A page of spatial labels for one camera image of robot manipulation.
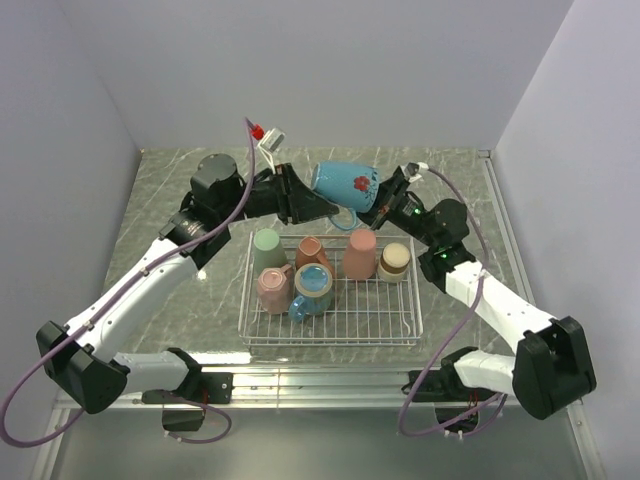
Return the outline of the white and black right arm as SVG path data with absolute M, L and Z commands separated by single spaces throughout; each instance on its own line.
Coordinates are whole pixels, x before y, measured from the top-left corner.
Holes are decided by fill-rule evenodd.
M 490 274 L 487 259 L 477 259 L 463 243 L 477 224 L 461 196 L 426 209 L 410 191 L 428 170 L 424 163 L 396 168 L 359 218 L 373 229 L 390 222 L 426 245 L 417 258 L 425 279 L 466 305 L 512 351 L 504 356 L 470 347 L 449 355 L 437 372 L 444 394 L 458 400 L 481 389 L 513 396 L 542 420 L 594 391 L 597 380 L 581 324 L 538 309 Z

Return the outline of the tall pink plastic cup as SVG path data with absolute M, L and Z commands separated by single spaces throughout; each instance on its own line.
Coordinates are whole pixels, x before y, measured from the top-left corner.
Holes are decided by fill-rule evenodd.
M 376 236 L 368 229 L 354 230 L 348 240 L 343 257 L 343 271 L 347 278 L 367 280 L 376 270 Z

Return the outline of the tall green plastic cup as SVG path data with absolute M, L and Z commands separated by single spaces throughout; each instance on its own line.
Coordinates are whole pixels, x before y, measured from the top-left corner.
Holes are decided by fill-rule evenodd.
M 280 268 L 288 263 L 279 234 L 270 228 L 258 230 L 253 240 L 254 273 L 260 275 L 266 268 Z

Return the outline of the blue mug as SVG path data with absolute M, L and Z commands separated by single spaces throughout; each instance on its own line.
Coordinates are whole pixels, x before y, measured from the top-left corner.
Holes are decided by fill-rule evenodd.
M 308 316 L 327 311 L 334 301 L 333 275 L 324 265 L 303 265 L 294 277 L 294 298 L 288 309 L 291 321 L 301 323 Z
M 376 168 L 347 162 L 318 163 L 311 177 L 311 189 L 316 194 L 350 212 L 350 225 L 341 225 L 329 217 L 342 231 L 353 230 L 357 225 L 357 213 L 366 213 L 373 207 L 379 184 L 380 174 Z

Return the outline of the pink mug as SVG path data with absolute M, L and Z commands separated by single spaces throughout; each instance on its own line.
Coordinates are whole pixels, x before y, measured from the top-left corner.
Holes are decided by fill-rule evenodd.
M 295 271 L 291 264 L 265 268 L 257 280 L 260 305 L 270 315 L 284 314 L 293 301 Z

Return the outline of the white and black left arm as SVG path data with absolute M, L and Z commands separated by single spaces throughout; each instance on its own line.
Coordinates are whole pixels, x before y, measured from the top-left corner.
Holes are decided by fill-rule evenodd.
M 126 393 L 164 390 L 180 402 L 201 398 L 202 367 L 188 353 L 124 354 L 125 340 L 224 247 L 230 223 L 276 215 L 285 224 L 301 224 L 337 212 L 290 164 L 243 178 L 231 156 L 204 158 L 179 211 L 143 258 L 65 325 L 49 322 L 37 332 L 46 374 L 88 414 Z

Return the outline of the orange floral mug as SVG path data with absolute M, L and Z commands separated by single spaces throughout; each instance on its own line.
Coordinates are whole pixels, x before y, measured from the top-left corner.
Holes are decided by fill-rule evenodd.
M 318 263 L 325 266 L 335 276 L 335 268 L 329 261 L 325 248 L 321 241 L 315 236 L 306 236 L 298 244 L 295 255 L 295 267 L 302 268 L 304 265 Z

